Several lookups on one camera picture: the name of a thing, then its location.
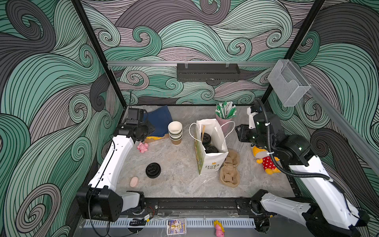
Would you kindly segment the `brown paper straw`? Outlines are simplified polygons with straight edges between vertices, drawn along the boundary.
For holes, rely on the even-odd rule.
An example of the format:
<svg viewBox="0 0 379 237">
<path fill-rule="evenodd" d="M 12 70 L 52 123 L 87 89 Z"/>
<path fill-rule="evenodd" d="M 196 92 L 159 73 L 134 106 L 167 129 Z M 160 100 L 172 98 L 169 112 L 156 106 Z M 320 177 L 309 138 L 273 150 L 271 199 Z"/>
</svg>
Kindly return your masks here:
<svg viewBox="0 0 379 237">
<path fill-rule="evenodd" d="M 206 128 L 206 125 L 203 125 L 203 126 L 202 126 L 201 142 L 203 142 L 203 140 L 204 140 L 205 128 Z"/>
</svg>

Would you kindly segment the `white green paper takeout bag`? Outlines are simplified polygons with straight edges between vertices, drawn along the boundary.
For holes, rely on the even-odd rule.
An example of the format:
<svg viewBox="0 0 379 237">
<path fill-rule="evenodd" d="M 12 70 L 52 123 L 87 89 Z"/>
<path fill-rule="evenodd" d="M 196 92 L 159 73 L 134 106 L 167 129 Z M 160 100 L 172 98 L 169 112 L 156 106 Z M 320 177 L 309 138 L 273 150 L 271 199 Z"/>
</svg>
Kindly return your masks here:
<svg viewBox="0 0 379 237">
<path fill-rule="evenodd" d="M 189 126 L 189 134 L 194 139 L 195 157 L 200 175 L 218 171 L 224 163 L 229 150 L 226 138 L 232 132 L 224 135 L 223 128 L 227 125 L 235 128 L 235 123 L 229 121 L 220 125 L 216 119 L 202 119 Z"/>
</svg>

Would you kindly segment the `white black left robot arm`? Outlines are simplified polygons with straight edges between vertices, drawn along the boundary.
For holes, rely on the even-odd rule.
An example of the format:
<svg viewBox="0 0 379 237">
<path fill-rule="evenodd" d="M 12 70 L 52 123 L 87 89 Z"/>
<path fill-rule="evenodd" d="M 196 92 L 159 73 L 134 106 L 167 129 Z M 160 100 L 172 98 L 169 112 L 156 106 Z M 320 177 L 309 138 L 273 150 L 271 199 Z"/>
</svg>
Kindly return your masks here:
<svg viewBox="0 0 379 237">
<path fill-rule="evenodd" d="M 111 145 L 99 170 L 86 187 L 76 193 L 76 199 L 84 219 L 115 222 L 123 212 L 140 211 L 145 207 L 144 194 L 128 191 L 116 193 L 118 176 L 128 153 L 135 142 L 144 141 L 155 128 L 144 109 L 129 108 L 113 135 Z"/>
</svg>

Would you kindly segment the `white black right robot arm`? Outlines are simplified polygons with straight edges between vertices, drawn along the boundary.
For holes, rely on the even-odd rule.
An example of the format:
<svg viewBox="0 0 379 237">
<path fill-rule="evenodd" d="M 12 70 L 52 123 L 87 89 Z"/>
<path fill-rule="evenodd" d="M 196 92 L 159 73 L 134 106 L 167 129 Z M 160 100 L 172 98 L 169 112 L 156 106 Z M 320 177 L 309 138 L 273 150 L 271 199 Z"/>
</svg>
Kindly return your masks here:
<svg viewBox="0 0 379 237">
<path fill-rule="evenodd" d="M 313 146 L 301 135 L 287 135 L 278 115 L 267 111 L 260 99 L 250 108 L 253 128 L 241 124 L 235 128 L 240 142 L 263 149 L 278 170 L 299 178 L 314 202 L 278 197 L 260 189 L 252 198 L 253 211 L 274 213 L 304 225 L 315 237 L 359 237 L 359 227 L 370 217 L 345 197 L 345 191 L 325 170 Z"/>
</svg>

